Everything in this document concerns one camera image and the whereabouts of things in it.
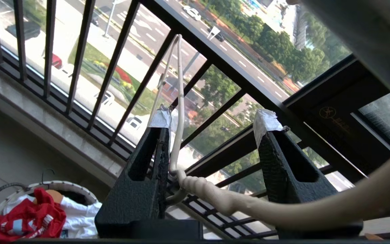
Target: street lamp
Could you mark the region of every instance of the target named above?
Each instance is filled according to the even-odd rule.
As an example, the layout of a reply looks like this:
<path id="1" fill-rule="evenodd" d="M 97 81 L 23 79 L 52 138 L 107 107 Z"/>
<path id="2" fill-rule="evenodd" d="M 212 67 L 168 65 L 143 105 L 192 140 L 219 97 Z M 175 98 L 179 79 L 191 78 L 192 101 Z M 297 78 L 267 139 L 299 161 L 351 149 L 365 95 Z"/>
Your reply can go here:
<path id="1" fill-rule="evenodd" d="M 124 1 L 126 1 L 126 0 L 113 0 L 111 12 L 110 12 L 109 17 L 108 17 L 108 23 L 106 25 L 105 34 L 103 34 L 103 37 L 108 37 L 108 30 L 109 30 L 109 26 L 111 25 L 111 19 L 112 19 L 113 12 L 115 10 L 115 5 L 117 5 L 118 3 L 122 3 Z"/>

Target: dark car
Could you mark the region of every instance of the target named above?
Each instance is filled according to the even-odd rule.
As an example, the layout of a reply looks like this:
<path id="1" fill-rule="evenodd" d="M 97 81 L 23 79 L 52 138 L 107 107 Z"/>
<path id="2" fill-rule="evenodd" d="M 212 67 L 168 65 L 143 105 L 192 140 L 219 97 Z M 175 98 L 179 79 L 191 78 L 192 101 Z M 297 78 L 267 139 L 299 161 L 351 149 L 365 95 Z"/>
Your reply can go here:
<path id="1" fill-rule="evenodd" d="M 99 14 L 97 14 L 96 11 L 93 12 L 93 16 L 91 17 L 91 23 L 99 27 Z"/>
<path id="2" fill-rule="evenodd" d="M 221 33 L 218 33 L 217 35 L 215 35 L 215 38 L 218 39 L 218 41 L 220 41 L 220 42 L 223 42 L 225 40 L 225 38 L 223 37 L 223 35 Z"/>
<path id="3" fill-rule="evenodd" d="M 6 31 L 8 31 L 14 37 L 17 37 L 16 25 L 8 26 L 6 28 Z M 31 39 L 33 37 L 38 37 L 40 35 L 40 26 L 36 22 L 24 21 L 23 22 L 23 32 L 25 35 L 25 40 Z"/>

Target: white cable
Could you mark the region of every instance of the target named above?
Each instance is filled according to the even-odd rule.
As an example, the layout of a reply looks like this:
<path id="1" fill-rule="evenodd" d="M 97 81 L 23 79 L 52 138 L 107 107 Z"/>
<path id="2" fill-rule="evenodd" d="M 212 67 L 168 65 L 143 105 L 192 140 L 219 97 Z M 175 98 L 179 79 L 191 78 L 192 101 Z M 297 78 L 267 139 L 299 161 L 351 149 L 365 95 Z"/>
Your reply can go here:
<path id="1" fill-rule="evenodd" d="M 175 36 L 172 39 L 172 46 L 171 46 L 171 51 L 169 52 L 169 56 L 168 56 L 168 60 L 167 60 L 167 66 L 165 67 L 165 71 L 164 71 L 164 73 L 162 74 L 162 76 L 161 76 L 161 78 L 159 80 L 159 84 L 158 84 L 158 87 L 157 87 L 156 98 L 154 99 L 153 108 L 151 109 L 150 118 L 148 119 L 147 126 L 150 126 L 151 120 L 153 119 L 153 115 L 156 112 L 156 107 L 157 107 L 157 104 L 158 104 L 158 101 L 159 101 L 159 97 L 161 96 L 162 89 L 164 88 L 164 84 L 165 84 L 164 80 L 165 80 L 165 78 L 168 75 L 169 64 L 171 62 L 172 53 L 174 52 L 176 40 L 177 40 L 177 36 Z"/>
<path id="2" fill-rule="evenodd" d="M 178 57 L 178 124 L 175 132 L 174 144 L 172 145 L 171 157 L 169 159 L 169 172 L 176 176 L 179 183 L 186 178 L 186 173 L 182 169 L 177 168 L 178 153 L 180 152 L 181 138 L 183 137 L 183 129 L 185 122 L 185 95 L 183 93 L 183 67 L 181 64 L 181 35 L 178 36 L 177 57 Z M 180 188 L 173 196 L 167 197 L 167 204 L 177 204 L 186 197 L 187 193 Z"/>

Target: concrete ledge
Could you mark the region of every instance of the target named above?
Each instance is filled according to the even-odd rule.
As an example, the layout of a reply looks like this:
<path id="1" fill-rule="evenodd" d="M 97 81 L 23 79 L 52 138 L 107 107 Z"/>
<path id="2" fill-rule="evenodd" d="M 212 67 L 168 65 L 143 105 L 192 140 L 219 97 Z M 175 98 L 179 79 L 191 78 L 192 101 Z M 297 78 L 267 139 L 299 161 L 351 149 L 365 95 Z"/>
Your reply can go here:
<path id="1" fill-rule="evenodd" d="M 112 187 L 126 162 L 0 71 L 0 110 Z"/>

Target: road sign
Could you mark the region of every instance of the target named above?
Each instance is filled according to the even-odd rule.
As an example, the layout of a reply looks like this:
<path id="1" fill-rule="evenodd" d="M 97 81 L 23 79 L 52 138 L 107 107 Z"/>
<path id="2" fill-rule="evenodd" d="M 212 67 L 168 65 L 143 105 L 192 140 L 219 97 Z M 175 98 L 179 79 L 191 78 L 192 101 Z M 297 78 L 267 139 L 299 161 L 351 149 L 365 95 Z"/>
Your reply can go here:
<path id="1" fill-rule="evenodd" d="M 207 38 L 210 37 L 210 35 L 212 35 L 212 37 L 210 37 L 209 40 L 213 39 L 213 37 L 215 37 L 215 35 L 219 34 L 219 32 L 221 32 L 220 29 L 218 29 L 216 26 L 213 26 L 212 27 L 212 30 L 210 31 L 210 33 L 207 35 Z"/>

